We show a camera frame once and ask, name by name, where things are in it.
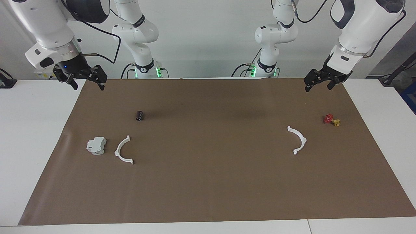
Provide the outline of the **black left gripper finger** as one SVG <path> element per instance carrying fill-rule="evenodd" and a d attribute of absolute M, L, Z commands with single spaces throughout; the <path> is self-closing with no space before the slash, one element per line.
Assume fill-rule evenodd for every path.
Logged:
<path fill-rule="evenodd" d="M 328 76 L 329 83 L 327 89 L 331 90 L 333 87 L 339 83 L 345 82 L 349 77 L 348 76 Z"/>
<path fill-rule="evenodd" d="M 313 86 L 320 84 L 326 80 L 322 70 L 311 69 L 304 78 L 305 91 L 309 92 Z"/>

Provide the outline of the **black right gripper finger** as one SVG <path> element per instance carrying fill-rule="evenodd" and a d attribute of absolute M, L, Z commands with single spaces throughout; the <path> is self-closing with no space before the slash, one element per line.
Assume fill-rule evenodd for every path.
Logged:
<path fill-rule="evenodd" d="M 107 74 L 99 65 L 87 69 L 87 79 L 96 83 L 101 91 L 105 89 L 107 78 Z"/>
<path fill-rule="evenodd" d="M 74 81 L 73 74 L 67 75 L 59 66 L 54 66 L 53 73 L 59 82 L 68 84 L 74 90 L 78 89 L 78 84 Z"/>

